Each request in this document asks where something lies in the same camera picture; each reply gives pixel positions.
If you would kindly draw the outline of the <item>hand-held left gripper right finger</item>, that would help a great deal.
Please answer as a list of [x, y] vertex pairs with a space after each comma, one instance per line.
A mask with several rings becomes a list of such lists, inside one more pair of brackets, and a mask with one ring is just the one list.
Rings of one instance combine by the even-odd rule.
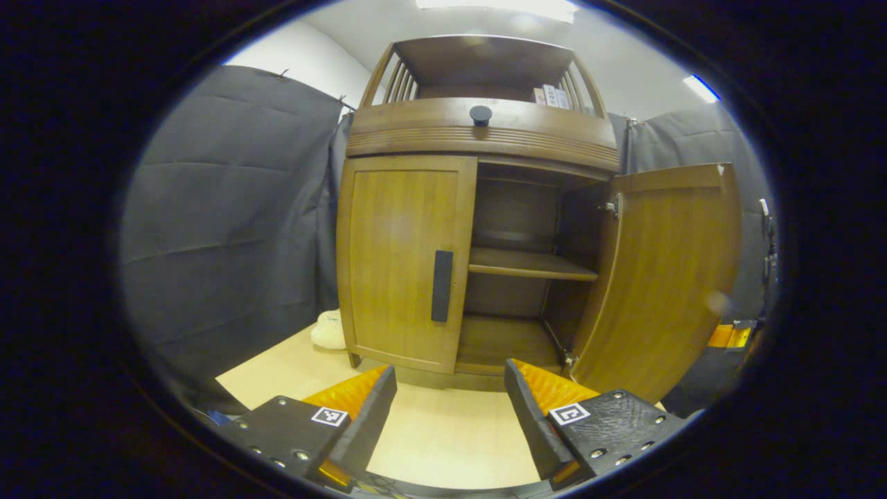
[[599, 394], [517, 359], [504, 363], [504, 386], [536, 471], [554, 491], [625, 468], [687, 425], [627, 389]]

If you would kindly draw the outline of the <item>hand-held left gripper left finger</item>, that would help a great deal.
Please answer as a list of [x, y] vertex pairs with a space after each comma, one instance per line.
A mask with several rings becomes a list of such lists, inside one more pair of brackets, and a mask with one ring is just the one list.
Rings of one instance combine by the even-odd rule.
[[395, 367], [383, 365], [304, 400], [275, 396], [220, 432], [289, 477], [349, 493], [367, 473], [396, 392]]

